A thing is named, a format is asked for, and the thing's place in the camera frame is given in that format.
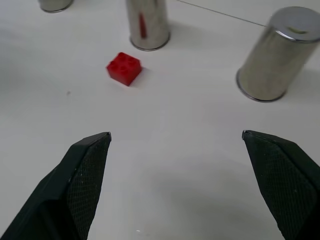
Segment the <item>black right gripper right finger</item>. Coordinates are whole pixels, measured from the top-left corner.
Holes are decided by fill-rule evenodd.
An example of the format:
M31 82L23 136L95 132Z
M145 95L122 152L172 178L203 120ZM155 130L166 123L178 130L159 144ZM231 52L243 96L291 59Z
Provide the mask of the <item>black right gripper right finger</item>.
M245 142L260 193L285 240L320 240L320 166L296 143L253 130Z

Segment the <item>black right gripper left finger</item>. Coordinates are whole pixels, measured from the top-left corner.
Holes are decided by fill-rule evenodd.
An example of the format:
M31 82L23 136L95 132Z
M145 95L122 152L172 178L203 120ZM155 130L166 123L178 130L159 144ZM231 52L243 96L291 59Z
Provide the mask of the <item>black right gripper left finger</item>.
M87 240L95 218L112 136L74 143L36 186L0 240Z

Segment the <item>inverted stainless steel cup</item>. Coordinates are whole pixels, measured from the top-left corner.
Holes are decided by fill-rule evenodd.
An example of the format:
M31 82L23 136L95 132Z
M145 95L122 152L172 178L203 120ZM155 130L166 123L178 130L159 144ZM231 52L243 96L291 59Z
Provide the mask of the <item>inverted stainless steel cup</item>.
M279 9L238 70L238 88L258 102L282 98L318 45L319 12L300 6Z
M142 51L155 51L165 46L171 33L166 0L125 0L129 39Z
M38 0L41 10L47 13L58 13L66 10L74 0Z

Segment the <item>red toy building brick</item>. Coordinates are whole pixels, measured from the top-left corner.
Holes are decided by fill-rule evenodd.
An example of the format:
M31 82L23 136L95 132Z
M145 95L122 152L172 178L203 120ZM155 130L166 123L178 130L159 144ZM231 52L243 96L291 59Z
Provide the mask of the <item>red toy building brick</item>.
M119 52L105 69L113 80L129 87L142 72L143 67L139 59Z

